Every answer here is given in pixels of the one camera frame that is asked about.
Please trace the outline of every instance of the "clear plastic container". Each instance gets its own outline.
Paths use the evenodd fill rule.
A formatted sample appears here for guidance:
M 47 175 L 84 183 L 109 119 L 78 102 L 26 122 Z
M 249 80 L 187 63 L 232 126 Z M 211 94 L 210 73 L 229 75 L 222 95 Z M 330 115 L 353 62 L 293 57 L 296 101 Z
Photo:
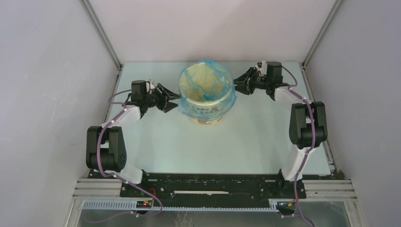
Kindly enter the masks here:
M 233 76 L 214 61 L 199 61 L 181 72 L 180 110 L 201 125 L 215 125 L 236 100 Z

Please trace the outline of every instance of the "purple cable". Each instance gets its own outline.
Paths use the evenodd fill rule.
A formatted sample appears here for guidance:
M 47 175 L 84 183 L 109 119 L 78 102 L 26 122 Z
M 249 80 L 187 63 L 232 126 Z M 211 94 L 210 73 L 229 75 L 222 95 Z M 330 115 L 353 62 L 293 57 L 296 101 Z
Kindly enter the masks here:
M 117 95 L 122 94 L 122 93 L 125 93 L 125 92 L 129 92 L 129 91 L 131 91 L 131 90 L 125 90 L 125 91 L 120 91 L 120 92 L 115 93 L 114 95 L 110 96 L 109 102 L 112 100 L 112 98 L 113 98 L 114 96 L 117 96 Z
M 308 101 L 306 101 L 306 100 L 305 100 L 302 96 L 300 96 L 297 92 L 293 91 L 293 90 L 291 89 L 291 87 L 288 87 L 288 90 L 289 90 L 289 92 L 292 93 L 295 97 L 299 98 L 300 100 L 302 100 L 302 101 L 306 104 L 306 106 L 308 107 L 309 118 L 311 119 L 312 144 L 311 144 L 311 147 L 305 152 L 304 159 L 302 160 L 302 163 L 301 163 L 301 165 L 299 166 L 298 171 L 296 172 L 295 179 L 294 179 L 294 193 L 295 193 L 295 203 L 296 203 L 296 205 L 298 206 L 298 210 L 299 210 L 300 216 L 301 216 L 302 219 L 304 220 L 305 224 L 308 225 L 307 221 L 309 221 L 309 222 L 312 224 L 312 227 L 314 227 L 314 223 L 313 223 L 309 218 L 307 218 L 307 217 L 303 214 L 303 212 L 302 212 L 302 210 L 301 210 L 301 207 L 299 206 L 298 191 L 296 190 L 296 181 L 297 181 L 297 179 L 298 179 L 298 177 L 299 177 L 299 173 L 300 173 L 300 172 L 302 171 L 302 169 L 304 168 L 304 165 L 305 165 L 305 163 L 306 163 L 306 160 L 308 159 L 309 152 L 314 148 L 315 143 L 316 143 L 316 132 L 315 132 L 315 128 L 314 128 L 313 112 L 312 112 L 311 105 L 308 103 Z
M 109 122 L 102 128 L 102 130 L 100 131 L 99 138 L 97 139 L 97 148 L 96 148 L 96 159 L 97 159 L 97 166 L 98 166 L 98 168 L 99 168 L 99 172 L 100 172 L 100 174 L 101 174 L 103 177 L 106 177 L 106 178 L 107 178 L 107 177 L 110 177 L 110 176 L 114 176 L 115 178 L 119 179 L 120 181 L 125 182 L 125 183 L 128 183 L 128 184 L 131 185 L 132 187 L 134 187 L 134 188 L 138 189 L 139 191 L 145 193 L 146 195 L 149 195 L 150 197 L 152 197 L 152 198 L 153 198 L 154 200 L 156 200 L 156 201 L 159 203 L 159 205 L 160 205 L 160 210 L 159 210 L 158 212 L 154 213 L 154 214 L 144 215 L 144 214 L 135 213 L 136 215 L 138 215 L 138 216 L 145 216 L 145 217 L 146 217 L 146 216 L 147 216 L 147 217 L 151 217 L 151 216 L 158 215 L 158 214 L 161 213 L 162 210 L 163 210 L 163 204 L 162 204 L 162 202 L 160 201 L 160 199 L 159 199 L 158 197 L 156 197 L 155 195 L 153 195 L 153 194 L 147 192 L 146 190 L 140 188 L 139 186 L 135 185 L 134 183 L 129 182 L 129 181 L 127 181 L 126 179 L 123 179 L 122 177 L 120 177 L 120 176 L 118 176 L 118 175 L 106 174 L 106 173 L 104 172 L 103 168 L 102 168 L 102 162 L 101 162 L 101 159 L 100 159 L 100 145 L 101 145 L 101 143 L 102 143 L 102 137 L 103 137 L 103 135 L 104 135 L 106 129 L 107 129 L 110 125 L 112 125 L 112 124 L 114 123 L 114 121 L 116 121 L 116 120 L 117 120 L 122 114 L 124 114 L 124 112 L 126 111 L 126 109 L 125 109 L 125 107 L 126 107 L 126 106 L 125 106 L 125 103 L 115 102 L 115 103 L 111 103 L 111 104 L 122 104 L 123 107 L 124 107 L 124 109 L 121 110 L 121 111 L 120 111 L 111 121 L 109 121 Z M 84 220 L 85 220 L 86 222 L 92 223 L 92 224 L 103 223 L 103 222 L 109 221 L 109 220 L 111 220 L 111 219 L 113 219 L 113 218 L 115 218 L 115 217 L 117 217 L 117 216 L 120 216 L 120 215 L 123 215 L 123 214 L 129 214 L 129 213 L 131 213 L 131 211 L 121 212 L 121 213 L 115 214 L 115 215 L 113 215 L 113 216 L 111 216 L 111 217 L 108 217 L 108 218 L 106 218 L 106 219 L 104 219 L 104 220 L 100 220 L 100 221 L 90 221 L 90 220 L 88 220 L 88 219 L 86 218 L 86 216 L 84 216 Z
M 302 217 L 302 216 L 299 215 L 299 214 L 294 214 L 294 215 L 283 215 L 280 211 L 278 212 L 278 214 L 279 214 L 282 218 Z M 305 217 L 305 218 L 306 218 L 306 220 L 308 220 L 308 221 L 314 226 L 314 224 L 313 224 L 313 222 L 312 222 L 311 219 L 309 219 L 308 217 Z
M 294 79 L 295 84 L 294 85 L 289 85 L 288 87 L 296 87 L 298 86 L 298 81 L 295 79 L 294 75 L 284 66 L 281 66 L 285 71 L 287 71 L 289 73 L 289 75 L 292 77 L 292 79 Z

